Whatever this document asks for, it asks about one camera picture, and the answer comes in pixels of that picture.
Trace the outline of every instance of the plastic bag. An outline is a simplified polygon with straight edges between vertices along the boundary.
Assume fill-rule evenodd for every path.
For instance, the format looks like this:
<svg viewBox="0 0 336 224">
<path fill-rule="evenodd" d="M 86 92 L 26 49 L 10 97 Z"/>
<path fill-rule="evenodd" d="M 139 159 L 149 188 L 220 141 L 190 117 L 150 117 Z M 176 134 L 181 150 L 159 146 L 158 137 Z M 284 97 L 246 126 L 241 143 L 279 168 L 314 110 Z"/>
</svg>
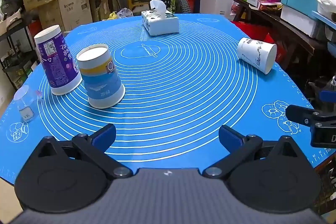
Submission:
<svg viewBox="0 0 336 224">
<path fill-rule="evenodd" d="M 132 17 L 133 16 L 133 13 L 130 9 L 127 9 L 127 8 L 123 8 L 121 9 L 117 15 L 120 17 L 120 18 L 125 18 L 125 17 Z"/>
<path fill-rule="evenodd" d="M 231 6 L 230 16 L 235 16 L 239 10 L 239 7 L 240 4 L 234 1 Z"/>
</svg>

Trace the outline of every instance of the white styrofoam box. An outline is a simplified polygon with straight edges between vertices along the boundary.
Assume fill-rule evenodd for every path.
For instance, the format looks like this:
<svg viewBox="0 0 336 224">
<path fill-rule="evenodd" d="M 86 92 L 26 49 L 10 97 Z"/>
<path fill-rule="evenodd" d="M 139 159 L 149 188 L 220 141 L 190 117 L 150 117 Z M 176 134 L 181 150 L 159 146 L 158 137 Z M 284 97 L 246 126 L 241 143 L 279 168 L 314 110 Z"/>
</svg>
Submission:
<svg viewBox="0 0 336 224">
<path fill-rule="evenodd" d="M 315 38 L 318 28 L 318 20 L 313 20 L 303 13 L 286 5 L 283 5 L 282 7 L 281 19 L 292 24 L 306 35 Z"/>
<path fill-rule="evenodd" d="M 142 24 L 151 36 L 179 32 L 179 18 L 166 10 L 163 19 L 155 10 L 141 12 Z"/>
</svg>

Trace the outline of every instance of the paper cup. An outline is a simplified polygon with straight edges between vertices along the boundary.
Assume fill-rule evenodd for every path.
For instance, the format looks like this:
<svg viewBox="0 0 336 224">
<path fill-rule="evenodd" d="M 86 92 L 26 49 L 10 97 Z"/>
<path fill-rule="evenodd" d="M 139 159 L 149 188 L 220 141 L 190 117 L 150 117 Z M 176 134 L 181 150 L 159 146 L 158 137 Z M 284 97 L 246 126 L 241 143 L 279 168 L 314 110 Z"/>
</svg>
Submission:
<svg viewBox="0 0 336 224">
<path fill-rule="evenodd" d="M 245 37 L 238 43 L 237 55 L 264 74 L 268 74 L 277 56 L 277 45 Z"/>
<path fill-rule="evenodd" d="M 125 95 L 125 87 L 109 47 L 106 44 L 92 45 L 82 49 L 76 58 L 90 105 L 103 109 L 118 104 Z"/>
<path fill-rule="evenodd" d="M 64 95 L 82 81 L 59 25 L 51 26 L 34 36 L 36 52 L 47 76 L 51 93 Z"/>
</svg>

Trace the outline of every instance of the cup label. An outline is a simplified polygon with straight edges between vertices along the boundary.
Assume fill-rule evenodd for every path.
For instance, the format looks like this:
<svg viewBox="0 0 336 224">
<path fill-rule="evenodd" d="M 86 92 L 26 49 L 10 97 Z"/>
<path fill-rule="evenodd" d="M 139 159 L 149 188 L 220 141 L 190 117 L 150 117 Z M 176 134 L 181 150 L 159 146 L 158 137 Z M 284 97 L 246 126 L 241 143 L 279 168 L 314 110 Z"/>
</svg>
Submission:
<svg viewBox="0 0 336 224">
<path fill-rule="evenodd" d="M 19 110 L 22 119 L 26 122 L 34 117 L 34 113 L 30 107 L 25 107 L 24 109 Z"/>
<path fill-rule="evenodd" d="M 39 59 L 52 88 L 64 86 L 78 75 L 78 69 L 61 32 L 52 39 L 38 44 L 37 48 Z"/>
<path fill-rule="evenodd" d="M 112 59 L 92 69 L 80 69 L 87 95 L 92 99 L 105 99 L 117 92 L 121 86 Z"/>
</svg>

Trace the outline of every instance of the red container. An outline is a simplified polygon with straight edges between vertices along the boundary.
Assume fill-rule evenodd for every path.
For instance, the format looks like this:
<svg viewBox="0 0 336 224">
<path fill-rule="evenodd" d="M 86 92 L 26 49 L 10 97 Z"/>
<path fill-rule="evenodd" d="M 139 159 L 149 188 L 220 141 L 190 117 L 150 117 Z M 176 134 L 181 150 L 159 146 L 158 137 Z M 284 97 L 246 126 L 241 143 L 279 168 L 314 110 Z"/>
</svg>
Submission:
<svg viewBox="0 0 336 224">
<path fill-rule="evenodd" d="M 276 43 L 270 36 L 270 33 L 272 33 L 271 28 L 239 21 L 232 21 L 232 23 L 254 40 L 277 44 L 277 56 L 275 61 L 279 63 L 283 60 L 286 55 L 286 50 L 282 47 L 282 45 Z"/>
<path fill-rule="evenodd" d="M 40 31 L 42 31 L 41 22 L 37 20 L 37 21 L 30 23 L 28 25 L 28 29 L 30 31 L 31 37 L 33 38 L 34 47 L 36 47 L 34 36 L 37 35 Z"/>
<path fill-rule="evenodd" d="M 187 0 L 190 6 L 191 13 L 194 12 L 195 0 Z"/>
<path fill-rule="evenodd" d="M 254 40 L 264 41 L 266 35 L 272 31 L 271 28 L 265 26 L 240 21 L 232 21 L 232 23 Z"/>
</svg>

